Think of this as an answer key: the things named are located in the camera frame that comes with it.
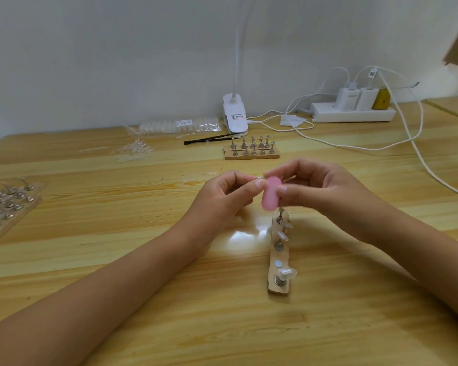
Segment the hand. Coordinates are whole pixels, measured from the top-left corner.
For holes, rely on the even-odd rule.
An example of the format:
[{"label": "hand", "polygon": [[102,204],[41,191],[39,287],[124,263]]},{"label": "hand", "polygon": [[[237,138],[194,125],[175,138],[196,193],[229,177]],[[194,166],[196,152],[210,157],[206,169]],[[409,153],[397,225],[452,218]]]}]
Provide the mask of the hand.
[{"label": "hand", "polygon": [[179,224],[196,236],[201,253],[231,221],[239,209],[251,204],[268,182],[239,171],[228,171],[208,180]]},{"label": "hand", "polygon": [[264,176],[294,177],[277,188],[280,206],[315,209],[364,242],[373,243],[387,219],[398,212],[338,164],[294,159]]}]

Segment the fingernail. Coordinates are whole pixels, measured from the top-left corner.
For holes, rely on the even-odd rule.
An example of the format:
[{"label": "fingernail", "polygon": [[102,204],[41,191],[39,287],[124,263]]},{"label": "fingernail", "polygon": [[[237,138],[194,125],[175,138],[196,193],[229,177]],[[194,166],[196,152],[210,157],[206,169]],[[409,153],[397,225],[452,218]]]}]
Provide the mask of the fingernail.
[{"label": "fingernail", "polygon": [[276,193],[279,194],[279,195],[285,194],[285,191],[287,191],[287,187],[288,187],[288,185],[286,185],[286,184],[281,184],[280,186],[278,186],[278,187],[276,188]]},{"label": "fingernail", "polygon": [[268,181],[266,181],[265,179],[263,178],[260,178],[256,181],[256,186],[258,187],[258,189],[260,190],[263,190],[266,185],[268,184]]}]

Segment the wooden table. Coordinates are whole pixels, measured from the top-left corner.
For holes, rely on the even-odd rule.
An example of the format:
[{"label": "wooden table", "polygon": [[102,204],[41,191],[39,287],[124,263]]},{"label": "wooden table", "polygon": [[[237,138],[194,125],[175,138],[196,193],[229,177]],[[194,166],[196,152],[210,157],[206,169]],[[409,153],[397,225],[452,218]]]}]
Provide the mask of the wooden table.
[{"label": "wooden table", "polygon": [[458,96],[450,98],[434,98],[425,100],[431,106],[434,106],[444,112],[458,116]]},{"label": "wooden table", "polygon": [[[403,108],[417,128],[417,104]],[[230,168],[261,175],[294,157],[339,162],[388,202],[458,239],[458,195],[426,174],[410,144],[350,151],[252,128],[250,135],[277,141],[281,159],[225,161],[223,143],[183,146],[163,136],[148,140],[151,157],[118,163],[110,152],[132,142],[122,128],[1,140],[0,178],[48,186],[44,202],[0,240],[0,319],[159,235],[205,180]],[[370,147],[405,138],[398,117],[319,123],[308,134]],[[458,188],[458,118],[425,105],[418,146]],[[458,365],[458,318],[445,305],[315,211],[289,213],[298,275],[287,298],[267,294],[271,215],[257,198],[86,364]]]}]

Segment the pink nail file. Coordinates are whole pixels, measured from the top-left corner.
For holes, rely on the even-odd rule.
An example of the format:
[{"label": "pink nail file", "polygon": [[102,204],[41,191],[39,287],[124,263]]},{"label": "pink nail file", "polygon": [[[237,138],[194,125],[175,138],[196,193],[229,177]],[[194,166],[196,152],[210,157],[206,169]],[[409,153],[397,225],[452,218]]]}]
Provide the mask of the pink nail file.
[{"label": "pink nail file", "polygon": [[276,188],[282,184],[280,178],[272,176],[268,178],[268,185],[263,191],[261,206],[267,212],[273,212],[278,207],[279,197],[276,196]]}]

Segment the white wall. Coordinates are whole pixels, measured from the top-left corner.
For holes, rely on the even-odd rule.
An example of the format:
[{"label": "white wall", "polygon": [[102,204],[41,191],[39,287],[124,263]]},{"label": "white wall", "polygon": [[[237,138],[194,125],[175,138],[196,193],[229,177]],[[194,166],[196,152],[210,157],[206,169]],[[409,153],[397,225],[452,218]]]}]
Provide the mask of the white wall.
[{"label": "white wall", "polygon": [[[220,115],[236,6],[0,0],[0,136]],[[286,107],[337,65],[396,69],[422,82],[422,98],[458,95],[458,67],[441,62],[458,33],[458,0],[247,0],[250,11],[240,88],[248,114]],[[326,91],[343,77],[333,71]]]}]

